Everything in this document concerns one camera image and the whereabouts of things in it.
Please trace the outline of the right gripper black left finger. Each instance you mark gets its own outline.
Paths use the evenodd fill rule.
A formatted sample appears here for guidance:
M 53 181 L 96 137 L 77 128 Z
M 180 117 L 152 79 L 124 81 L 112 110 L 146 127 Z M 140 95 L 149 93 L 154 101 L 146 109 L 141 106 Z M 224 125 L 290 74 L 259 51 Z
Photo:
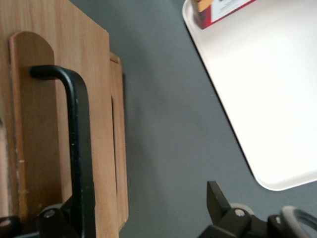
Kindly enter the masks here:
M 76 238 L 77 232 L 70 223 L 72 197 L 63 204 L 44 209 L 36 217 L 36 228 L 40 238 Z

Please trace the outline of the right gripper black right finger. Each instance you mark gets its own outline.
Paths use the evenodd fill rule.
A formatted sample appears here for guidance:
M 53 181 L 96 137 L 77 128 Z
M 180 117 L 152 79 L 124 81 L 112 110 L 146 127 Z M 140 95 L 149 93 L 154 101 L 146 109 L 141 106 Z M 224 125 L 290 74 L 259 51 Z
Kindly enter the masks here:
M 201 238 L 242 238 L 251 227 L 251 215 L 232 208 L 216 181 L 207 182 L 207 209 L 212 221 Z

